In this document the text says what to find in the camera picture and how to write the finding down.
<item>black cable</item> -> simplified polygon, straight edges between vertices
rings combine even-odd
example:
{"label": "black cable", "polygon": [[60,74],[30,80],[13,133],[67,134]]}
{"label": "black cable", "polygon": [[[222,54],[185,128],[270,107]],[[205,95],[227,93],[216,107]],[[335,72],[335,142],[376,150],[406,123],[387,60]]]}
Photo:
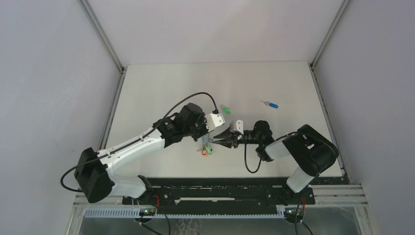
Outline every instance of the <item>black cable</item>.
{"label": "black cable", "polygon": [[[186,97],[186,98],[184,98],[183,100],[181,100],[179,103],[177,103],[175,106],[173,106],[173,108],[171,108],[167,113],[166,113],[166,115],[164,115],[164,117],[162,118],[162,119],[160,119],[160,121],[159,121],[159,123],[157,123],[157,125],[155,126],[155,127],[153,127],[153,129],[151,130],[151,131],[149,131],[149,132],[147,132],[144,136],[142,136],[141,138],[138,138],[137,140],[135,140],[135,141],[132,141],[132,142],[130,142],[130,143],[128,143],[128,144],[126,144],[126,145],[124,145],[124,146],[122,146],[122,147],[120,147],[120,148],[118,148],[118,149],[115,149],[115,150],[113,150],[113,151],[111,151],[110,152],[110,154],[114,154],[114,153],[116,153],[117,151],[120,151],[120,150],[122,150],[122,149],[124,149],[124,148],[126,148],[126,147],[128,147],[128,146],[131,146],[132,144],[134,144],[134,143],[137,143],[138,141],[140,141],[140,140],[142,140],[142,139],[144,139],[144,138],[146,138],[148,135],[150,135],[151,133],[153,133],[159,126],[160,126],[160,124],[163,122],[163,120],[175,109],[175,108],[177,108],[177,106],[179,106],[179,105],[181,105],[183,102],[185,102],[186,100],[188,100],[188,99],[190,99],[190,98],[192,98],[192,97],[194,97],[194,96],[197,96],[197,95],[200,95],[200,94],[205,94],[205,95],[207,95],[207,96],[209,96],[210,97],[210,99],[212,100],[212,102],[213,102],[213,106],[215,106],[215,110],[213,110],[213,113],[214,114],[217,114],[217,113],[219,113],[219,111],[218,111],[218,108],[217,108],[217,106],[216,106],[216,102],[215,102],[215,100],[213,99],[213,97],[209,94],[209,93],[206,93],[206,92],[197,92],[197,93],[194,93],[194,94],[191,94],[191,95],[189,95],[188,97]],[[65,178],[65,176],[66,175],[68,175],[71,171],[73,171],[73,170],[75,170],[75,169],[77,169],[78,167],[81,167],[81,166],[83,166],[83,165],[86,165],[86,164],[89,164],[89,163],[92,163],[92,162],[95,162],[95,161],[97,161],[97,160],[99,160],[99,159],[102,159],[102,158],[105,158],[105,157],[108,157],[109,155],[108,154],[105,154],[105,155],[103,155],[103,156],[101,156],[101,157],[99,157],[99,158],[96,158],[96,159],[93,159],[93,160],[90,160],[90,161],[87,161],[87,162],[84,162],[84,163],[82,163],[82,164],[79,164],[79,165],[76,165],[76,166],[74,166],[74,167],[72,167],[71,169],[69,169],[67,172],[65,172],[63,175],[62,175],[62,177],[61,177],[61,186],[64,188],[64,189],[67,189],[67,190],[69,190],[69,191],[72,191],[72,192],[82,192],[82,190],[79,190],[79,189],[73,189],[73,188],[69,188],[68,186],[66,186],[65,184],[64,184],[64,178]]]}
{"label": "black cable", "polygon": [[[152,207],[156,208],[158,211],[160,210],[160,212],[164,215],[164,217],[166,217],[166,220],[167,220],[167,225],[168,225],[168,227],[169,227],[169,233],[168,233],[168,235],[170,235],[170,233],[171,233],[171,225],[170,225],[170,220],[168,219],[168,217],[167,217],[166,213],[164,213],[164,211],[162,211],[162,210],[161,210],[158,206],[153,205],[153,204],[150,204],[150,203],[148,203],[148,202],[144,202],[144,201],[138,200],[138,199],[136,199],[136,198],[133,198],[133,200],[136,200],[136,201],[137,201],[137,202],[139,202],[139,203],[144,203],[144,204],[146,204],[146,205],[150,205],[150,206],[152,206]],[[141,223],[141,225],[142,225],[143,227],[145,227],[146,229],[148,229],[148,230],[150,230],[150,231],[154,232],[155,234],[162,235],[162,234],[160,234],[159,232],[157,232],[157,231],[155,231],[155,230],[151,229],[150,227],[145,226],[143,223]]]}
{"label": "black cable", "polygon": [[303,224],[308,229],[311,235],[314,235],[311,229],[304,222],[301,222],[301,224]]}
{"label": "black cable", "polygon": [[290,134],[287,134],[287,135],[284,135],[284,136],[280,136],[280,137],[278,137],[276,140],[275,140],[275,142],[277,142],[278,140],[280,140],[280,139],[283,139],[283,138],[287,138]]}
{"label": "black cable", "polygon": [[246,144],[246,142],[247,142],[247,139],[246,139],[246,137],[244,136],[244,135],[242,135],[242,137],[245,139],[245,147],[244,147],[244,161],[245,161],[245,168],[248,170],[248,172],[249,173],[251,173],[251,174],[255,174],[255,173],[257,173],[258,171],[259,171],[259,168],[261,167],[261,158],[259,158],[259,163],[258,163],[258,167],[256,168],[256,170],[255,171],[251,171],[250,169],[249,169],[249,167],[248,167],[248,163],[247,163],[247,160],[246,160],[246,146],[247,146],[247,144]]}
{"label": "black cable", "polygon": [[67,170],[67,171],[66,171],[66,172],[62,175],[62,177],[61,177],[61,185],[62,185],[62,187],[64,187],[64,189],[69,190],[69,191],[72,191],[72,192],[82,192],[82,190],[79,190],[79,189],[73,189],[73,188],[69,188],[68,186],[66,186],[66,185],[64,184],[64,178],[65,178],[65,176],[66,176],[66,175],[68,175],[68,174],[69,174],[69,172],[71,172],[71,171],[73,171],[73,170],[77,169],[77,168],[78,168],[78,167],[80,167],[80,166],[83,166],[83,165],[86,165],[86,164],[89,164],[89,163],[95,162],[95,161],[97,161],[97,160],[99,160],[99,159],[101,159],[101,158],[105,158],[105,157],[108,157],[108,155],[104,155],[104,156],[101,156],[101,157],[96,158],[96,159],[94,159],[94,160],[84,162],[84,163],[82,163],[82,164],[76,165],[76,166],[72,167],[71,169]]}
{"label": "black cable", "polygon": [[152,229],[152,228],[148,227],[147,225],[145,225],[145,224],[143,224],[143,223],[141,223],[140,225],[141,225],[141,226],[143,226],[143,227],[145,227],[146,229],[148,229],[148,230],[152,231],[153,233],[155,233],[155,234],[157,234],[157,235],[163,235],[163,234],[161,234],[161,233],[157,232],[156,230],[154,230],[154,229]]}
{"label": "black cable", "polygon": [[176,113],[173,113],[172,115],[168,116],[167,118],[168,118],[168,119],[170,119],[170,118],[172,118],[172,117],[177,116],[177,114],[179,114],[179,113],[177,113],[177,112],[176,112]]}
{"label": "black cable", "polygon": [[300,203],[301,203],[301,201],[302,201],[302,195],[304,194],[304,192],[300,195],[300,200],[299,200],[299,203],[297,204],[297,208],[296,208],[296,219],[294,220],[294,226],[295,226],[295,228],[296,228],[296,235],[299,235],[298,234],[298,227],[297,227],[297,216],[298,216],[298,211],[299,211],[299,208],[300,208]]}

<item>gray surface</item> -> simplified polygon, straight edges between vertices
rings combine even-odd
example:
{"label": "gray surface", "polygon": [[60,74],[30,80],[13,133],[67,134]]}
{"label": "gray surface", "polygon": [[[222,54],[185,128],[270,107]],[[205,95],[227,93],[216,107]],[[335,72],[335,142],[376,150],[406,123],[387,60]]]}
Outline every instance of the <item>gray surface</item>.
{"label": "gray surface", "polygon": [[[290,235],[293,224],[283,219],[171,219],[172,235]],[[305,223],[316,235],[359,235],[353,208],[306,209]],[[165,219],[154,219],[147,225],[168,234]],[[83,220],[80,235],[151,235],[131,219]],[[309,234],[299,225],[299,234]]]}
{"label": "gray surface", "polygon": [[353,1],[317,67],[344,159],[382,235],[412,234],[415,220],[414,9],[413,0]]}
{"label": "gray surface", "polygon": [[97,147],[118,71],[74,0],[1,1],[0,22],[0,234],[60,235],[59,179]]}
{"label": "gray surface", "polygon": [[[245,129],[252,129],[258,120],[267,120],[273,136],[277,138],[307,123],[330,139],[306,62],[130,65],[107,146],[115,146],[135,137],[155,119],[162,117],[178,100],[202,88],[214,97],[218,105],[225,104],[232,109],[231,114],[225,117],[227,121],[243,120]],[[198,95],[189,102],[210,112],[212,103],[206,97]],[[267,107],[259,102],[260,99],[273,101],[279,108]],[[218,127],[210,135],[215,136],[228,126]],[[244,148],[212,146],[214,153],[208,158],[197,152],[199,148],[199,142],[184,138],[180,144],[136,159],[123,167],[119,174],[136,176],[139,172],[146,177],[279,177],[290,176],[298,167],[294,158],[286,156],[263,164],[256,174],[250,174],[244,166]],[[258,164],[255,148],[254,145],[247,147],[249,166]],[[322,176],[341,175],[338,163],[322,173]]]}

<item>white table surface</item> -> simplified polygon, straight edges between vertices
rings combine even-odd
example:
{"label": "white table surface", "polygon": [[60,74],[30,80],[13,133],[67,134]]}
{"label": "white table surface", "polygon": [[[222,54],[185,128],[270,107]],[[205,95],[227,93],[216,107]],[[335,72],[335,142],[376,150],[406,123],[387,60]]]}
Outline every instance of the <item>white table surface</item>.
{"label": "white table surface", "polygon": [[[210,93],[218,108],[231,109],[228,122],[211,136],[225,130],[230,121],[241,119],[244,129],[252,129],[257,120],[269,122],[273,137],[311,125],[331,140],[317,92],[306,62],[243,62],[200,64],[130,65],[111,126],[107,147],[122,143],[143,131],[177,102],[196,92]],[[276,103],[265,106],[259,100]],[[205,113],[214,109],[209,97],[199,95],[188,102],[199,105]],[[200,142],[183,139],[166,149],[138,159],[120,174],[146,177],[283,177],[298,166],[291,156],[263,162],[259,172],[250,174],[244,165],[244,148],[228,149],[211,145],[213,154],[205,157]],[[248,166],[255,170],[256,145],[248,145]],[[341,176],[338,162],[322,176]]]}

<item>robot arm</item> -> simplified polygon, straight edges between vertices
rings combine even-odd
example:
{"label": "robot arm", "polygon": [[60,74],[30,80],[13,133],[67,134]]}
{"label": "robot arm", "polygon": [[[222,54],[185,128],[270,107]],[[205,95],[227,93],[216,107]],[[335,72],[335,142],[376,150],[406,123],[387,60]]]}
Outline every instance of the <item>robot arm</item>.
{"label": "robot arm", "polygon": [[137,158],[178,143],[184,137],[191,136],[196,141],[224,123],[222,114],[205,115],[199,106],[189,103],[179,113],[155,122],[140,136],[98,152],[92,148],[84,150],[78,165],[99,160],[78,167],[75,178],[90,203],[115,195],[138,198],[146,190],[142,177],[118,175],[118,170]]}
{"label": "robot arm", "polygon": [[309,125],[276,140],[272,137],[268,122],[260,120],[253,130],[244,130],[243,121],[232,121],[229,128],[215,136],[216,144],[237,148],[239,144],[258,144],[256,152],[260,161],[271,162],[292,155],[298,163],[297,169],[287,179],[288,197],[301,192],[315,177],[332,166],[339,151],[320,133]]}

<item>metal frame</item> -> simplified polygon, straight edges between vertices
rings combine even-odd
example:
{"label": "metal frame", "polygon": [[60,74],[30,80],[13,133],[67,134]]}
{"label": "metal frame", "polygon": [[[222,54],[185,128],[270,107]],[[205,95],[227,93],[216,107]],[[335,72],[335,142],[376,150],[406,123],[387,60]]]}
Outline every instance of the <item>metal frame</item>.
{"label": "metal frame", "polygon": [[98,149],[105,149],[107,146],[108,137],[110,135],[111,125],[114,120],[115,111],[118,105],[119,96],[121,95],[122,85],[124,84],[125,74],[127,70],[124,70],[120,73],[117,81],[117,85],[115,87],[114,96],[111,101],[111,106],[107,114],[107,118],[105,119],[104,128],[101,133],[101,137],[99,138],[99,146]]}
{"label": "metal frame", "polygon": [[[122,85],[125,79],[126,69],[122,66],[119,58],[117,57],[115,50],[113,49],[108,37],[106,36],[101,24],[99,23],[98,18],[96,17],[94,11],[91,8],[88,0],[78,0],[82,9],[84,10],[85,14],[87,15],[88,19],[90,20],[91,25],[93,26],[94,30],[96,31],[97,35],[99,36],[103,46],[107,50],[109,56],[113,60],[115,66],[120,71],[120,76],[118,78],[118,83],[115,89],[115,94],[113,100],[111,102],[111,107],[105,121],[105,127],[102,132],[100,138],[100,145],[99,148],[105,148],[108,135],[111,129],[111,125],[114,119],[114,114],[116,111],[118,99],[120,97]],[[333,140],[333,143],[339,147],[340,153],[342,152],[341,147],[339,146],[339,142],[337,141],[335,131],[333,129],[333,125],[330,118],[330,113],[328,107],[324,101],[324,94],[321,90],[319,85],[318,77],[315,73],[315,67],[319,62],[324,49],[326,48],[328,42],[330,41],[333,32],[335,31],[336,27],[338,26],[341,18],[343,17],[347,7],[349,6],[351,0],[344,0],[342,5],[340,6],[333,22],[330,25],[330,29],[327,31],[324,40],[322,41],[313,62],[309,65],[310,72],[313,77],[313,82],[316,87],[316,91],[319,97],[320,104],[323,109],[324,118],[327,122],[327,126]],[[330,182],[326,182],[326,179],[319,179],[321,182],[318,182],[315,185],[312,185],[311,188],[314,194],[315,204],[310,205],[308,207],[314,208],[323,208],[323,207],[353,207],[355,209],[356,216],[358,218],[359,227],[362,231],[363,235],[376,235],[377,231],[375,229],[374,223],[371,219],[368,203],[366,197],[364,195],[363,189],[361,185],[349,185],[350,179],[347,175],[347,165],[345,164],[342,155],[339,157],[339,162],[342,168],[342,173],[344,177],[328,177]],[[170,179],[162,178],[157,179],[165,182],[169,182]],[[191,185],[196,185],[195,183],[200,183],[200,179],[187,179],[186,181],[182,181],[179,184],[184,185],[184,187],[188,187]],[[240,178],[239,180],[249,182],[249,178]],[[275,181],[276,185],[273,185],[275,188],[281,187],[281,182],[279,179],[271,178],[270,180]],[[119,197],[119,196],[111,196],[107,197],[104,200],[90,204],[88,203],[86,197],[82,193],[78,193],[73,208],[70,214],[70,218],[68,221],[68,225],[66,228],[66,235],[77,235],[79,234],[79,230],[81,227],[81,223],[84,217],[100,217],[100,218],[131,218],[138,216],[138,210],[143,208],[151,208],[149,205],[140,205],[139,207],[134,205],[123,205],[123,201],[126,198]],[[283,212],[286,208],[293,208],[297,205],[276,205],[275,206],[275,213],[271,214],[244,214],[244,215],[191,215],[193,218],[283,218]],[[190,215],[186,214],[168,214],[170,218],[188,218]],[[162,215],[156,215],[156,218],[163,217]]]}
{"label": "metal frame", "polygon": [[351,0],[343,0],[342,5],[340,5],[339,10],[336,13],[336,16],[333,19],[333,22],[331,23],[326,35],[324,36],[324,39],[319,47],[319,49],[317,50],[316,55],[314,56],[313,61],[311,62],[311,68],[314,69],[317,65],[317,63],[319,62],[324,49],[326,48],[328,42],[331,39],[331,36],[333,35],[334,31],[336,30],[337,26],[339,25],[340,20],[343,18],[344,13],[347,10],[347,7],[349,6]]}
{"label": "metal frame", "polygon": [[84,10],[85,15],[88,17],[88,20],[90,21],[93,29],[95,30],[96,34],[98,35],[99,39],[102,42],[102,45],[107,50],[109,56],[113,60],[115,66],[117,69],[122,72],[124,70],[117,54],[115,53],[115,50],[113,46],[110,43],[110,40],[108,39],[107,35],[105,34],[104,29],[102,28],[98,18],[96,17],[90,3],[88,0],[78,0],[79,4],[81,5],[82,10]]}

